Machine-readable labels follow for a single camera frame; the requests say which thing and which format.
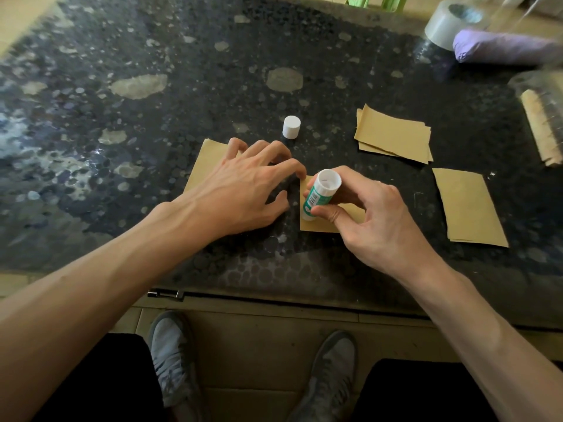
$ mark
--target metal latch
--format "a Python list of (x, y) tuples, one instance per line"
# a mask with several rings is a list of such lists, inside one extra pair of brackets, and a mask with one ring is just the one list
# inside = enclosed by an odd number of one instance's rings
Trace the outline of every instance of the metal latch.
[(146, 295), (149, 298), (169, 298), (183, 302), (185, 292), (180, 290), (150, 289)]

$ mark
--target purple bag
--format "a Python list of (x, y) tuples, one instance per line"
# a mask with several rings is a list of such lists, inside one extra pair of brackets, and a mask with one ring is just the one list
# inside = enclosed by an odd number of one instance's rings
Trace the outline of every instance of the purple bag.
[(563, 60), (563, 46), (554, 40), (469, 29), (455, 36), (454, 53), (467, 63), (533, 66)]

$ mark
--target gray sneaker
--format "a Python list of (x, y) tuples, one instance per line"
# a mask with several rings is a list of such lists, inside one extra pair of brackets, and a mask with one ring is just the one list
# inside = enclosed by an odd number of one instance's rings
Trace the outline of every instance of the gray sneaker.
[(328, 336), (313, 361), (305, 395), (288, 422), (337, 422), (350, 400), (356, 361), (356, 341), (350, 333), (335, 331)]
[(192, 420), (208, 420), (195, 372), (194, 337), (186, 316), (179, 311), (160, 314), (150, 327), (149, 348), (165, 407), (186, 400)]

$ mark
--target leg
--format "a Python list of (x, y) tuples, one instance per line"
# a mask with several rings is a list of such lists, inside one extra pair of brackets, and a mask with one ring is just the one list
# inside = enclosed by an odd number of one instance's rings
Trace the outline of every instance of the leg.
[(337, 422), (350, 400), (356, 372), (356, 341), (335, 331), (320, 346), (304, 397), (288, 422)]
[(184, 314), (166, 311), (150, 328), (149, 347), (165, 407), (178, 422), (209, 420), (195, 371), (195, 343)]
[(380, 420), (496, 421), (461, 363), (383, 359), (365, 381), (353, 422)]
[(162, 393), (142, 337), (105, 335), (33, 418), (165, 421)]

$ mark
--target glue stick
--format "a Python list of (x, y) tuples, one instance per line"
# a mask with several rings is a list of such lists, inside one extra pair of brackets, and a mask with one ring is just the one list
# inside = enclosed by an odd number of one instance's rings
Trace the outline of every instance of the glue stick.
[(315, 206), (328, 204), (332, 196), (342, 184), (340, 175), (334, 170), (324, 169), (319, 172), (315, 183), (309, 191), (309, 195), (303, 204), (301, 217), (303, 220), (314, 220), (316, 216), (311, 214), (311, 209)]

